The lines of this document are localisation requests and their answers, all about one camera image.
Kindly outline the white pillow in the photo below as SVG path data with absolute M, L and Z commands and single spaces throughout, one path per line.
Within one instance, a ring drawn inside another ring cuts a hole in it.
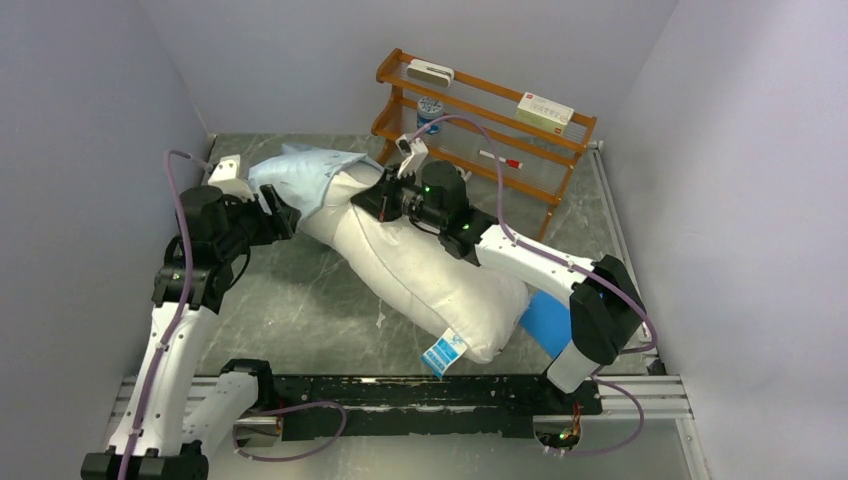
M 449 255 L 437 238 L 405 219 L 381 223 L 352 198 L 377 170 L 353 164 L 332 175 L 320 207 L 301 230 L 331 247 L 381 300 L 427 333 L 452 331 L 465 358 L 487 364 L 507 345 L 529 292 L 517 277 Z

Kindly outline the light blue pillowcase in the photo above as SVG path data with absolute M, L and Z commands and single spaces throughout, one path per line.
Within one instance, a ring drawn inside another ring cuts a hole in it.
M 319 211 L 336 174 L 362 164 L 381 173 L 383 167 L 365 153 L 317 148 L 305 144 L 283 144 L 281 154 L 252 166 L 248 171 L 251 191 L 270 185 L 302 218 Z

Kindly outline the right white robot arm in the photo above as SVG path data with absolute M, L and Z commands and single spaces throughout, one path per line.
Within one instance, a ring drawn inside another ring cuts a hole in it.
M 627 343 L 647 313 L 624 263 L 606 255 L 591 260 L 528 239 L 468 199 L 466 183 L 447 161 L 419 175 L 386 169 L 352 202 L 380 222 L 407 217 L 437 230 L 448 254 L 475 266 L 512 274 L 551 295 L 570 314 L 570 340 L 547 367 L 539 391 L 542 406 L 562 414 L 578 399 L 577 388 L 627 353 Z

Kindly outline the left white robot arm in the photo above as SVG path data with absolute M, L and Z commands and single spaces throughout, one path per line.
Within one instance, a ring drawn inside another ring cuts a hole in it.
M 176 197 L 179 233 L 154 280 L 151 327 L 124 415 L 102 452 L 89 453 L 84 479 L 205 479 L 210 457 L 238 418 L 277 404 L 268 362 L 229 361 L 212 393 L 187 408 L 196 366 L 236 281 L 233 263 L 254 246 L 290 239 L 301 213 L 270 185 L 238 197 L 215 186 Z

